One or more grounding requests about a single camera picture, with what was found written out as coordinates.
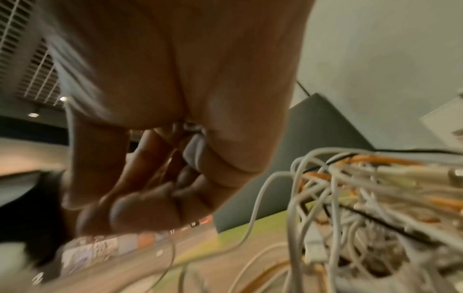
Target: metal ceiling grille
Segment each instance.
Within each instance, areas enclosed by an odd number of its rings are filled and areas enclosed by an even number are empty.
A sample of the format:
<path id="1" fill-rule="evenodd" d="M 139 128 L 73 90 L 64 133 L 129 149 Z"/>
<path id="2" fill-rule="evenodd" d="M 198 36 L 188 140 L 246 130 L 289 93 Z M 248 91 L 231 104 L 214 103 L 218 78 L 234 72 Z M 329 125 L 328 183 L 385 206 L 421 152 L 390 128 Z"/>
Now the metal ceiling grille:
<path id="1" fill-rule="evenodd" d="M 8 66 L 33 5 L 33 0 L 0 0 L 0 86 L 4 86 Z"/>
<path id="2" fill-rule="evenodd" d="M 49 106 L 62 108 L 64 105 L 59 99 L 58 75 L 44 39 L 26 69 L 16 96 Z"/>

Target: gray panel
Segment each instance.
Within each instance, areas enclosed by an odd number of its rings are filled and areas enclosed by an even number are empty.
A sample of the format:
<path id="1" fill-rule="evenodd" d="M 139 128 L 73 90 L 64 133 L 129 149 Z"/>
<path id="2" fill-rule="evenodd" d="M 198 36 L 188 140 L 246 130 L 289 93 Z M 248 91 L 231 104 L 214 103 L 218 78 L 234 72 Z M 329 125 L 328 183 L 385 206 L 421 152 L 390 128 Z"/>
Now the gray panel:
<path id="1" fill-rule="evenodd" d="M 285 134 L 270 168 L 213 215 L 217 231 L 248 223 L 254 201 L 265 180 L 275 171 L 289 170 L 294 159 L 321 147 L 372 149 L 371 144 L 328 100 L 315 94 L 291 108 Z M 258 218 L 286 210 L 291 185 L 291 179 L 275 180 L 262 200 Z"/>

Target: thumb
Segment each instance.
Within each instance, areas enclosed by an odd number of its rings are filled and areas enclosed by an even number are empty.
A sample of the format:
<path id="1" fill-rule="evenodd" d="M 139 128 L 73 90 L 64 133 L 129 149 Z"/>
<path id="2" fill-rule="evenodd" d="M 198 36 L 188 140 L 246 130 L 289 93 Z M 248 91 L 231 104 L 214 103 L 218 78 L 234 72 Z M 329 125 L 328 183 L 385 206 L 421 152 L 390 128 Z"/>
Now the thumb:
<path id="1" fill-rule="evenodd" d="M 116 184 L 125 165 L 129 130 L 91 121 L 67 104 L 70 167 L 66 209 L 98 201 Z"/>

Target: tangled cable pile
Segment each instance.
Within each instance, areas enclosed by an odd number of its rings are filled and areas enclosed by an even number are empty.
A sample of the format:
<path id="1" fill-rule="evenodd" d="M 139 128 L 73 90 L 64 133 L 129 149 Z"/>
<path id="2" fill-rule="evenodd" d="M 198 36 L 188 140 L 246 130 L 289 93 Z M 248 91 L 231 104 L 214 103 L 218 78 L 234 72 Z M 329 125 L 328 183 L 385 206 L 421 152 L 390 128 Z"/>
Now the tangled cable pile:
<path id="1" fill-rule="evenodd" d="M 288 249 L 289 265 L 256 292 L 265 291 L 284 276 L 283 293 L 306 292 L 304 275 L 321 266 L 329 293 L 363 293 L 373 288 L 381 293 L 457 293 L 455 281 L 449 276 L 463 264 L 463 164 L 378 153 L 463 154 L 444 150 L 314 150 L 296 159 L 289 172 L 276 172 L 266 180 L 256 199 L 249 230 L 240 243 L 175 265 L 175 257 L 172 259 L 167 270 L 183 267 L 179 292 L 183 292 L 187 265 L 240 247 L 250 235 L 270 183 L 279 177 L 291 177 L 287 244 L 274 244 L 256 255 L 237 276 L 229 293 L 236 291 L 241 276 L 254 261 L 281 247 Z M 324 162 L 319 158 L 322 155 L 332 157 Z M 193 273 L 201 292 L 209 292 L 204 280 Z"/>

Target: human hand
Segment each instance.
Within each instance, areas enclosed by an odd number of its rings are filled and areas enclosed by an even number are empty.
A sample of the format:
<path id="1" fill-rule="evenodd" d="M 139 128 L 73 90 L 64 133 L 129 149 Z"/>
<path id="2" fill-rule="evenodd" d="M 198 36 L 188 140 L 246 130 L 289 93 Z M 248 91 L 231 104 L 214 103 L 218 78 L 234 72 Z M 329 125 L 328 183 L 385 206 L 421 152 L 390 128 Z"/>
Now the human hand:
<path id="1" fill-rule="evenodd" d="M 81 232 L 180 227 L 259 175 L 284 129 L 312 3 L 42 0 L 45 38 L 69 97 L 64 205 L 86 208 Z M 185 131 L 190 124 L 201 131 Z M 147 132 L 137 163 L 126 164 L 129 129 L 155 128 L 161 136 Z M 176 178 L 146 189 L 174 149 L 187 163 L 187 184 Z M 137 174 L 130 188 L 127 174 Z"/>

